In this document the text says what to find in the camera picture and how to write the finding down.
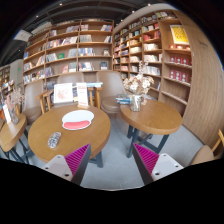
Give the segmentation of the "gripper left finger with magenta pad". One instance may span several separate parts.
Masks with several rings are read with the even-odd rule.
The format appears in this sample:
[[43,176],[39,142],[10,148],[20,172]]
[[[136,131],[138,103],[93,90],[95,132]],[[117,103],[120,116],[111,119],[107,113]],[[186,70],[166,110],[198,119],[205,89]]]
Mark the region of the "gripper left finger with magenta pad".
[[91,155],[91,145],[84,145],[66,156],[56,155],[43,170],[80,185]]

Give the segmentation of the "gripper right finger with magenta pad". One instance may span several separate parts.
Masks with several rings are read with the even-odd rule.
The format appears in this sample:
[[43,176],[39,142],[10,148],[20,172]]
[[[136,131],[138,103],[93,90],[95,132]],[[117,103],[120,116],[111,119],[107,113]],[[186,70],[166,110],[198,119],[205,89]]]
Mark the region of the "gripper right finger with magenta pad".
[[168,154],[157,154],[136,143],[133,144],[133,155],[145,185],[183,169]]

